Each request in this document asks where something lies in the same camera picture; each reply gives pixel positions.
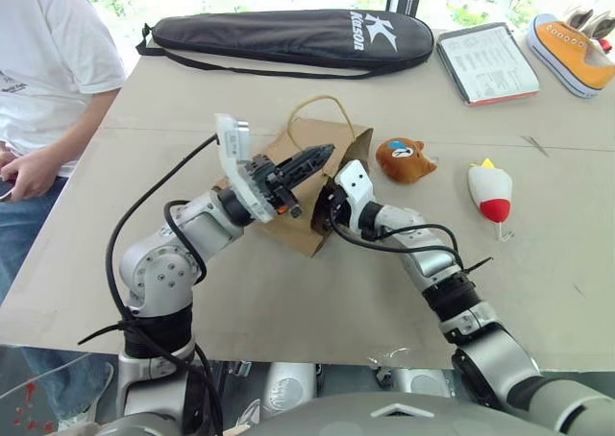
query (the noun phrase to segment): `floor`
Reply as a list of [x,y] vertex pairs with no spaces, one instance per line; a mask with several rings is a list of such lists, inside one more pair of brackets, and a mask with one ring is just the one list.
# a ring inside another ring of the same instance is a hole
[[[116,364],[114,356],[109,361]],[[214,373],[220,364],[214,364]],[[246,406],[260,398],[269,365],[254,363],[247,378],[230,375],[223,398],[225,426],[229,427],[242,414]],[[374,373],[367,367],[326,365],[319,396],[353,392],[381,391],[374,379]],[[451,371],[445,375],[451,380],[457,399],[467,400],[468,396],[458,377]],[[615,397],[615,373],[557,373],[545,374],[553,377],[574,378],[611,397]],[[30,378],[28,368],[18,348],[0,347],[0,395]],[[114,399],[116,379],[98,406],[98,421],[110,422],[115,418]],[[56,421],[47,404],[46,395],[40,385],[23,387],[0,400],[0,434],[2,436],[37,436],[55,430]]]

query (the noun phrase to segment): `jeans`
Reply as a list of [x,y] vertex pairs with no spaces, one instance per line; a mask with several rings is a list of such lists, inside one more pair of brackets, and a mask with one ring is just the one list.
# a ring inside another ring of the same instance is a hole
[[[0,303],[5,299],[38,232],[58,199],[66,179],[56,178],[51,189],[39,198],[18,203],[0,203]],[[40,375],[75,359],[74,351],[23,348],[34,375]],[[44,378],[49,405],[58,420],[85,411],[105,386],[105,356],[89,356]]]

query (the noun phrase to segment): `paper sheet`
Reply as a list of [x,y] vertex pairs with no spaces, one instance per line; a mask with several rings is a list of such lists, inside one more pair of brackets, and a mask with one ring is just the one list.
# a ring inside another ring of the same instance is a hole
[[470,103],[538,90],[536,75],[503,26],[447,37],[440,45]]

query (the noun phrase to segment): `brown paper bag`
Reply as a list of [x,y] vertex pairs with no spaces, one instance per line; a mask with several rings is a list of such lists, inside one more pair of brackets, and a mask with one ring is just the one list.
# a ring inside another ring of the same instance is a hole
[[313,256],[329,235],[329,231],[323,226],[327,211],[320,206],[322,201],[317,207],[321,191],[350,160],[359,159],[367,168],[373,129],[353,125],[353,134],[347,123],[312,119],[295,119],[291,124],[292,135],[288,131],[281,133],[264,151],[275,163],[293,156],[300,151],[299,148],[332,143],[335,150],[322,172],[313,175],[293,190],[303,214],[299,218],[292,218],[289,214],[281,215],[274,221],[259,226],[289,247],[307,256]]

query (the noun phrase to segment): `hand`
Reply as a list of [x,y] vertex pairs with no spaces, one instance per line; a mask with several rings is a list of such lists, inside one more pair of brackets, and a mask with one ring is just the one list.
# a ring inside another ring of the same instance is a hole
[[0,169],[16,159],[17,156],[11,153],[9,150],[0,149]]
[[42,196],[54,184],[62,162],[52,150],[43,148],[17,157],[0,169],[5,179],[14,179],[11,202]]

